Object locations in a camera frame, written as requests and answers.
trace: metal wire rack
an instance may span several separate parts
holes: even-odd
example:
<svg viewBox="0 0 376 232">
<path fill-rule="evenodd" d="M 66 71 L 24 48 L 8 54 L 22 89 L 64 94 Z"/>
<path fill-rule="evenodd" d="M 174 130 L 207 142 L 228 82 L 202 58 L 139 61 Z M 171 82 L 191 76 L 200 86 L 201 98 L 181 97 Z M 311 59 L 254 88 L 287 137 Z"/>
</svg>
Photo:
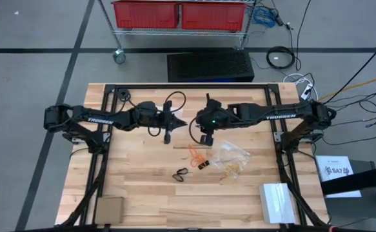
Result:
<svg viewBox="0 0 376 232">
<path fill-rule="evenodd" d="M 202 2 L 202 3 L 247 3 L 252 4 L 252 9 L 258 0 L 176 0 L 177 2 Z M 100 4 L 104 18 L 108 23 L 110 31 L 115 39 L 117 50 L 113 54 L 114 61 L 117 64 L 122 64 L 126 60 L 126 56 L 121 46 L 121 42 L 118 36 L 120 35 L 192 35 L 192 36 L 220 36 L 220 37 L 238 37 L 239 38 L 239 49 L 243 49 L 245 46 L 244 41 L 246 41 L 249 36 L 248 32 L 250 29 L 253 10 L 248 14 L 248 19 L 246 20 L 246 25 L 244 29 L 240 32 L 230 32 L 226 30 L 186 30 L 181 28 L 176 29 L 162 29 L 162 28 L 119 28 L 114 29 L 112 22 L 109 19 L 106 8 L 102 0 L 97 0 Z"/>
<path fill-rule="evenodd" d="M 243 32 L 227 32 L 225 30 L 185 30 L 162 28 L 120 28 L 115 30 L 116 35 L 201 35 L 201 36 L 230 36 L 242 37 Z"/>
</svg>

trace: white box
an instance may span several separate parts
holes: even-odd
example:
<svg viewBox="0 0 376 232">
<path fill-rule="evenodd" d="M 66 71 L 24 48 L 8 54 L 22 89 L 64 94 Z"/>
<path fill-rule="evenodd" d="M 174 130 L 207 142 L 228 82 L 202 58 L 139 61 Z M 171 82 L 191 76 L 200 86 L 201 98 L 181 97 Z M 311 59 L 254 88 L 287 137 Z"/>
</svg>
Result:
<svg viewBox="0 0 376 232">
<path fill-rule="evenodd" d="M 353 175 L 353 169 L 350 164 L 350 160 L 347 156 L 328 156 L 328 155 L 316 155 L 317 168 L 321 182 L 327 180 L 333 180 L 340 177 L 346 177 Z M 359 190 L 349 191 L 345 193 L 329 194 L 326 198 L 351 198 L 361 197 Z"/>
<path fill-rule="evenodd" d="M 290 192 L 286 184 L 259 186 L 264 221 L 270 224 L 295 223 Z"/>
</svg>

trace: shelf caster wheel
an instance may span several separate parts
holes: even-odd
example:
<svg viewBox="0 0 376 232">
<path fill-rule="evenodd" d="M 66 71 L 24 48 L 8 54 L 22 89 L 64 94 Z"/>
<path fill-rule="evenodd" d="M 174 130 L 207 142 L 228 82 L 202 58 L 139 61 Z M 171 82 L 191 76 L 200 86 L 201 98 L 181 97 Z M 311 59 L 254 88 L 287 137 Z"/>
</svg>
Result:
<svg viewBox="0 0 376 232">
<path fill-rule="evenodd" d="M 123 64 L 126 61 L 126 56 L 122 49 L 118 49 L 113 53 L 113 60 L 116 64 Z"/>
</svg>

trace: floor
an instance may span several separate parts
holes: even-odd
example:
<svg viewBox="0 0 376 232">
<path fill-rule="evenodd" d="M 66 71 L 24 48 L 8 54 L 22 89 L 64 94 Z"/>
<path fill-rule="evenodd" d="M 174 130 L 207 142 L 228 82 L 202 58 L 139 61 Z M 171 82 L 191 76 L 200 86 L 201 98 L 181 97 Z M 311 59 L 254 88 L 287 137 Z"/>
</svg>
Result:
<svg viewBox="0 0 376 232">
<path fill-rule="evenodd" d="M 103 1 L 113 18 L 110 1 Z M 282 19 L 294 28 L 296 46 L 308 0 L 274 1 Z M 269 0 L 263 3 L 272 5 Z M 250 28 L 251 32 L 261 30 L 262 26 L 254 24 Z M 97 1 L 0 0 L 0 231 L 14 230 L 18 221 L 18 228 L 26 225 L 27 229 L 54 224 L 72 145 L 60 133 L 46 134 L 43 129 L 46 107 L 63 102 L 81 104 L 89 82 L 166 82 L 165 52 L 170 50 L 138 48 L 232 47 L 239 43 L 237 39 L 220 37 L 132 35 L 121 38 L 121 42 L 125 48 L 135 49 L 127 50 L 126 62 L 117 65 L 111 56 L 115 42 Z M 289 45 L 288 32 L 277 26 L 265 33 L 252 34 L 247 47 L 264 68 L 267 48 Z M 338 90 L 375 51 L 376 0 L 313 0 L 299 46 L 300 72 L 312 72 L 319 95 Z M 278 58 L 279 62 L 284 59 L 280 54 Z M 276 70 L 256 65 L 254 71 L 255 82 L 281 82 L 284 77 Z M 293 73 L 295 69 L 284 72 Z M 353 84 L 373 78 L 376 78 L 376 57 Z M 376 82 L 339 97 L 373 92 Z M 375 114 L 350 106 L 339 112 L 334 123 L 372 117 Z M 365 128 L 365 125 L 331 127 L 325 131 L 326 140 L 337 143 L 376 136 L 376 126 Z M 317 147 L 319 155 L 347 155 L 376 163 L 376 139 L 340 146 L 319 141 Z M 19 220 L 37 163 L 44 165 L 43 175 L 34 201 L 25 204 Z M 331 223 L 342 225 L 356 219 L 333 217 Z M 363 220 L 351 227 L 376 230 L 376 220 Z"/>
</svg>

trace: orange cable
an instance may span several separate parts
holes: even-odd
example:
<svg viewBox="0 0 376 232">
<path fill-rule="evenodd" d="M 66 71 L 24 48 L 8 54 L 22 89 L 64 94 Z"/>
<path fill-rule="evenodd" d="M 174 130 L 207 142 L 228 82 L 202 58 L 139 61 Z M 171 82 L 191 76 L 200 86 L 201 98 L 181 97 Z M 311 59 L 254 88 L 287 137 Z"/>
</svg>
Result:
<svg viewBox="0 0 376 232">
<path fill-rule="evenodd" d="M 352 86 L 349 86 L 349 87 L 343 89 L 341 92 L 344 92 L 344 91 L 347 91 L 347 90 L 350 90 L 350 89 L 354 89 L 354 88 L 356 88 L 356 87 L 360 87 L 360 86 L 363 86 L 363 85 L 369 84 L 369 83 L 374 82 L 374 81 L 376 81 L 376 78 L 375 78 L 375 79 L 372 79 L 372 80 L 369 80 L 369 81 L 366 81 L 366 82 L 362 82 L 362 83 L 360 83 L 360 84 L 354 84 L 354 85 L 352 85 Z M 332 95 L 334 95 L 334 94 L 336 94 L 336 93 L 337 93 L 337 92 L 333 92 L 333 93 L 330 93 L 330 94 L 328 94 L 328 95 L 325 95 L 324 97 L 321 97 L 318 101 L 324 100 L 324 99 L 327 98 L 327 97 L 331 97 Z"/>
</svg>

